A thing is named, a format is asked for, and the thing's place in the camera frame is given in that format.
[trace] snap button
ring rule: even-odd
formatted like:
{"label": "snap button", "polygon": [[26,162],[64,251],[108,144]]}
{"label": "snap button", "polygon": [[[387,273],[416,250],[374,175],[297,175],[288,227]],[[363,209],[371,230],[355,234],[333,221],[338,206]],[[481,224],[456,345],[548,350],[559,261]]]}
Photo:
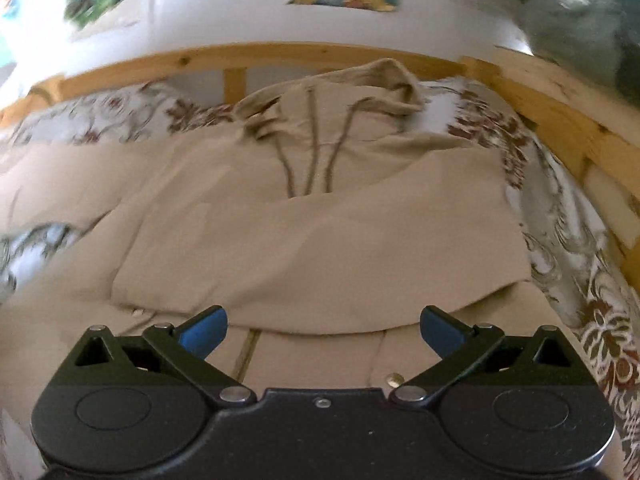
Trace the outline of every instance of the snap button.
{"label": "snap button", "polygon": [[404,384],[404,377],[398,373],[392,373],[386,376],[385,378],[386,384],[391,386],[392,388],[398,388],[402,384]]}

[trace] screw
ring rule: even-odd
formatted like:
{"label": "screw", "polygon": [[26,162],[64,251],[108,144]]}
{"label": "screw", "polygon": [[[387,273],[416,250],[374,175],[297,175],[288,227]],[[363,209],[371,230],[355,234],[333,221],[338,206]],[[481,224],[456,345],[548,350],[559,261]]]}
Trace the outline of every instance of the screw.
{"label": "screw", "polygon": [[420,386],[400,386],[394,393],[402,402],[420,402],[427,398],[427,392]]}
{"label": "screw", "polygon": [[229,386],[220,392],[220,399],[225,402],[242,404],[251,399],[251,390],[244,386]]}
{"label": "screw", "polygon": [[329,399],[316,399],[314,401],[316,408],[330,408],[331,401]]}

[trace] metal rivet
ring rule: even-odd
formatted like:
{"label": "metal rivet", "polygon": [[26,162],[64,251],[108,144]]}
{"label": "metal rivet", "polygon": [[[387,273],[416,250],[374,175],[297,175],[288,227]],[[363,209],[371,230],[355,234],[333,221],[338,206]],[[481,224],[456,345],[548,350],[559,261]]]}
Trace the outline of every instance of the metal rivet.
{"label": "metal rivet", "polygon": [[394,372],[385,377],[385,383],[392,388],[399,388],[404,383],[404,377]]}
{"label": "metal rivet", "polygon": [[251,390],[244,386],[229,386],[220,392],[220,399],[239,404],[251,399]]}
{"label": "metal rivet", "polygon": [[316,408],[330,408],[331,401],[329,399],[316,399],[314,401]]}
{"label": "metal rivet", "polygon": [[395,394],[402,402],[420,402],[427,397],[427,392],[420,386],[400,386]]}

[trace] white wall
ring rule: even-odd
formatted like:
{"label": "white wall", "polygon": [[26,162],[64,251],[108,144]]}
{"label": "white wall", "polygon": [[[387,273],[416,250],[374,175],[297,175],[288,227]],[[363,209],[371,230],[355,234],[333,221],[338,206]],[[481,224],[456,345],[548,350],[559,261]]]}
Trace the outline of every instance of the white wall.
{"label": "white wall", "polygon": [[152,52],[234,41],[333,41],[455,59],[488,57],[500,44],[526,49],[501,10],[505,0],[402,0],[399,12],[287,6],[287,0],[149,0],[141,22],[71,43],[65,0],[21,0],[5,30],[20,81],[72,75]]}

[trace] wooden headboard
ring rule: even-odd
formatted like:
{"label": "wooden headboard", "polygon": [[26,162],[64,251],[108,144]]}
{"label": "wooden headboard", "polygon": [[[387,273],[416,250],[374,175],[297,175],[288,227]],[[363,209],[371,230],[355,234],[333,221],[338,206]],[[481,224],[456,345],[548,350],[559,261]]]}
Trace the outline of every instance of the wooden headboard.
{"label": "wooden headboard", "polygon": [[[54,76],[35,85],[27,97],[4,108],[0,128],[17,123],[30,112],[98,90],[183,73],[222,70],[225,101],[234,104],[246,95],[249,68],[293,65],[326,72],[381,57],[397,59],[420,79],[466,75],[480,80],[500,93],[528,120],[540,139],[587,190],[595,168],[619,186],[621,193],[640,204],[640,134],[637,131],[640,110],[591,88],[543,60],[510,51],[498,51],[498,64],[492,64],[468,57],[452,62],[399,50],[331,43],[243,43],[177,50],[116,63],[70,78]],[[607,214],[603,216],[611,228]],[[620,250],[622,271],[629,283],[640,290],[640,237],[612,231]]]}

